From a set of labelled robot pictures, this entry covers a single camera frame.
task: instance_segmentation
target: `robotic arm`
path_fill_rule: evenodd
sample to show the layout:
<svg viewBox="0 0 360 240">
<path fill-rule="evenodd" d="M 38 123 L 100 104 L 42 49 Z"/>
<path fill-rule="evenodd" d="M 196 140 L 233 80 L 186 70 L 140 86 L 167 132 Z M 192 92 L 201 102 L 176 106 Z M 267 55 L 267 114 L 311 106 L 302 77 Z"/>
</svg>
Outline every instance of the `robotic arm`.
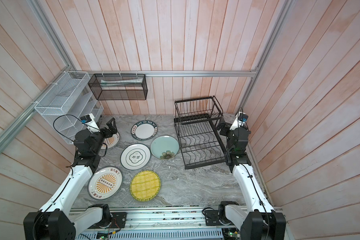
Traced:
<svg viewBox="0 0 360 240">
<path fill-rule="evenodd" d="M 247 119 L 248 115 L 239 112 L 233 124 L 221 122 L 218 126 L 220 135 L 227 138 L 226 164 L 239 183 L 248 209 L 245 212 L 235 202 L 221 202 L 219 218 L 223 223 L 232 222 L 240 230 L 243 240 L 283 240 L 285 217 L 269 204 L 246 157 L 245 149 L 251 133 Z"/>
<path fill-rule="evenodd" d="M 112 216 L 108 204 L 92 205 L 83 213 L 68 217 L 74 200 L 99 165 L 99 152 L 104 139 L 117 133 L 115 118 L 107 123 L 108 128 L 101 129 L 95 123 L 92 113 L 80 119 L 87 128 L 75 136 L 77 150 L 71 171 L 51 199 L 38 212 L 30 212 L 25 217 L 23 224 L 26 240 L 74 239 L 94 224 L 100 228 L 110 225 Z"/>
</svg>

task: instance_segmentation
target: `metal ventilation grille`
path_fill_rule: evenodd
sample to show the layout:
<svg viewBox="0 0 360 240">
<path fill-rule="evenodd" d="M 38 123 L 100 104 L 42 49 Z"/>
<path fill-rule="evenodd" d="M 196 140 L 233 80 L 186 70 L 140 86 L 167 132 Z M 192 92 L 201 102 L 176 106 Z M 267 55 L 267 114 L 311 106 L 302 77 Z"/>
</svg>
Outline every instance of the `metal ventilation grille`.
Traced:
<svg viewBox="0 0 360 240">
<path fill-rule="evenodd" d="M 96 238 L 96 232 L 83 232 L 90 239 Z M 168 230 L 122 230 L 110 236 L 110 239 L 173 239 L 173 240 L 191 240 L 191 239 L 222 239 L 221 228 L 208 229 L 168 229 Z M 87 239 L 79 235 L 76 239 Z"/>
</svg>

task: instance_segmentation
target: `black metal dish rack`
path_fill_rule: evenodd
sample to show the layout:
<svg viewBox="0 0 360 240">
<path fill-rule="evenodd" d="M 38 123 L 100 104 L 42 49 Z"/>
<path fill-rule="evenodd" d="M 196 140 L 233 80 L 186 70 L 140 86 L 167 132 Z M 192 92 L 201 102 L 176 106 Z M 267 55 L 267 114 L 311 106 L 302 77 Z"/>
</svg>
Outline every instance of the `black metal dish rack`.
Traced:
<svg viewBox="0 0 360 240">
<path fill-rule="evenodd" d="M 224 162 L 226 149 L 216 130 L 223 112 L 215 96 L 175 101 L 175 108 L 174 124 L 185 169 Z"/>
</svg>

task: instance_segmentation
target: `orange sunburst design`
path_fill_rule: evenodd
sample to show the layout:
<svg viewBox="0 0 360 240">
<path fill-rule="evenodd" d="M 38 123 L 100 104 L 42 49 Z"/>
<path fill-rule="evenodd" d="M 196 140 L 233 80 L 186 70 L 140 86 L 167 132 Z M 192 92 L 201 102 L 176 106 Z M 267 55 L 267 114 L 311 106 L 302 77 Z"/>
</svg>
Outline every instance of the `orange sunburst design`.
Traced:
<svg viewBox="0 0 360 240">
<path fill-rule="evenodd" d="M 116 177 L 113 174 L 105 174 L 96 182 L 96 190 L 101 194 L 110 192 L 116 185 Z"/>
</svg>

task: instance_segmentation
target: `dish rack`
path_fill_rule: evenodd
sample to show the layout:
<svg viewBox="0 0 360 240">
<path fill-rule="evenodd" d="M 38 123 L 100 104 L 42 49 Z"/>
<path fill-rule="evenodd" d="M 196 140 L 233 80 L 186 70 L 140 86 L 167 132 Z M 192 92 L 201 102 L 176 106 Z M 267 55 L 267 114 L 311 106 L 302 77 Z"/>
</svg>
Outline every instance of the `dish rack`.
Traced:
<svg viewBox="0 0 360 240">
<path fill-rule="evenodd" d="M 215 96 L 175 101 L 175 108 L 174 125 L 185 169 L 225 162 L 226 149 L 216 130 L 223 112 Z"/>
<path fill-rule="evenodd" d="M 36 104 L 36 111 L 51 125 L 60 116 L 71 114 L 77 118 L 93 113 L 95 121 L 100 118 L 103 106 L 96 99 L 91 100 L 91 92 L 83 94 L 89 82 L 87 72 L 68 71 Z M 67 136 L 62 137 L 68 144 L 73 144 L 76 133 L 85 126 L 72 116 L 63 116 L 54 124 L 57 131 Z"/>
</svg>

